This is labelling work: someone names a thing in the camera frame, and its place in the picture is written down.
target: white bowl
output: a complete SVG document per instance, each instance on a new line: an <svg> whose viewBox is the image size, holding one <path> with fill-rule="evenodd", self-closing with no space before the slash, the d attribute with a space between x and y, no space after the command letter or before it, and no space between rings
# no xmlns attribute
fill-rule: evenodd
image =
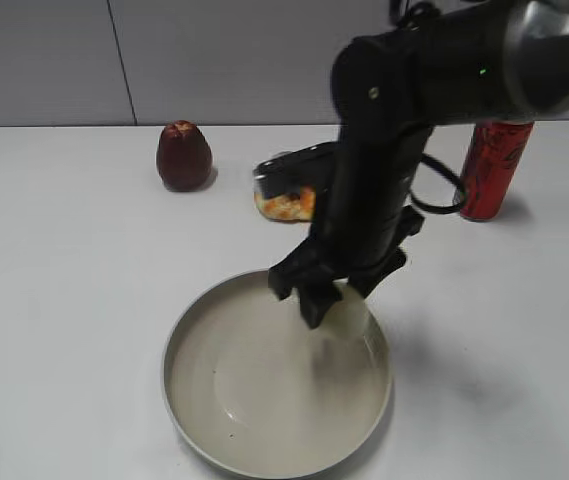
<svg viewBox="0 0 569 480"><path fill-rule="evenodd" d="M362 298L309 330L297 299L278 302L267 272L214 287L179 320L164 352L173 421L206 460L246 477L318 473L355 452L379 423L392 375L388 343Z"/></svg>

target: red can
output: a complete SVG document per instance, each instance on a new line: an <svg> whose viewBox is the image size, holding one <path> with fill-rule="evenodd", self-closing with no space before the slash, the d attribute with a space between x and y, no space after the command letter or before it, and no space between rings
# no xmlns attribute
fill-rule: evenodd
<svg viewBox="0 0 569 480"><path fill-rule="evenodd" d="M533 122L475 125L462 169L467 200L460 215L475 221L497 215L531 130Z"/></svg>

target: white table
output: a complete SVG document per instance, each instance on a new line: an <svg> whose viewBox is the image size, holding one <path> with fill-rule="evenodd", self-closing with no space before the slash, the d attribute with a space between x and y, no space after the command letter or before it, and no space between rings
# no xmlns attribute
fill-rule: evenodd
<svg viewBox="0 0 569 480"><path fill-rule="evenodd" d="M569 479L569 122L536 128L504 215L429 217L371 295L392 418L326 478ZM205 128L219 175L192 194L159 181L159 131L0 129L0 479L224 478L174 434L161 350L199 293L304 237L256 212L251 168L335 128ZM459 168L470 131L429 150Z"/></svg>

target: cable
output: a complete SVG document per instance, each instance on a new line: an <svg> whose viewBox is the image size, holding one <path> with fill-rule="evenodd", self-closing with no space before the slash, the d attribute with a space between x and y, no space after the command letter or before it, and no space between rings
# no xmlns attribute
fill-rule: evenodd
<svg viewBox="0 0 569 480"><path fill-rule="evenodd" d="M431 170L434 170L436 173L439 173L440 176L444 177L446 180L449 181L453 186L457 188L459 195L455 197L457 200L456 203L453 205L432 205L429 203L425 203L420 200L414 193L413 190L410 190L411 201L413 204L419 208L420 210L426 213L433 213L435 215L447 215L450 213L459 212L464 205L466 204L466 187L464 186L464 182L462 179L455 175L451 169L449 169L446 165L444 165L439 160L427 155L426 153L422 154L421 163L429 167Z"/></svg>

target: apple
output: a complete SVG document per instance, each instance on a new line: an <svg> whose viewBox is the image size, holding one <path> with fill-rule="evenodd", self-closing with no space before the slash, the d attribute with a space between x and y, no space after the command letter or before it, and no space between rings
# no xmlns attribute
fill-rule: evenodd
<svg viewBox="0 0 569 480"><path fill-rule="evenodd" d="M201 187L211 174L213 155L197 125L180 120L160 135L157 171L167 189L187 192Z"/></svg>

